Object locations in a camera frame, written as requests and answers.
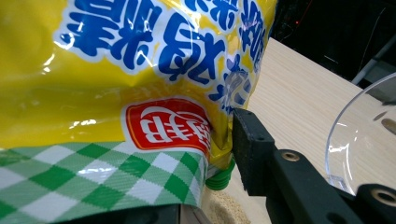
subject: red logo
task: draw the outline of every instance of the red logo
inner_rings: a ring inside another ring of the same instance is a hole
[[[142,150],[193,147],[206,155],[210,127],[205,111],[184,99],[130,105],[125,113],[128,133]]]

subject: green and white checkered pattern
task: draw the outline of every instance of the green and white checkered pattern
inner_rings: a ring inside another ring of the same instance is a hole
[[[123,208],[199,206],[206,158],[132,153],[127,143],[69,143],[0,151],[0,223],[63,221]]]

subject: green cap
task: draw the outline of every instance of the green cap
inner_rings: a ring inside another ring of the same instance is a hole
[[[205,182],[209,189],[222,190],[228,186],[231,179],[231,172],[235,167],[235,160],[231,158],[230,166],[227,170],[221,171],[220,173],[208,178]]]

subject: transparent container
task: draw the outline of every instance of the transparent container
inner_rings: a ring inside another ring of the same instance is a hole
[[[350,194],[369,183],[396,189],[396,73],[360,92],[341,111],[325,162],[329,183]]]

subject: yellow plastic bag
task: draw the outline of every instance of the yellow plastic bag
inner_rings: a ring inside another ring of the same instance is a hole
[[[246,107],[254,90],[275,7],[276,0],[2,1],[0,148],[10,150],[0,160],[6,167],[13,151],[57,165],[64,157],[46,161],[38,148],[57,157],[94,144],[102,149],[79,155],[169,152],[171,161],[189,152],[226,169],[232,109]],[[109,160],[102,162],[122,166]]]

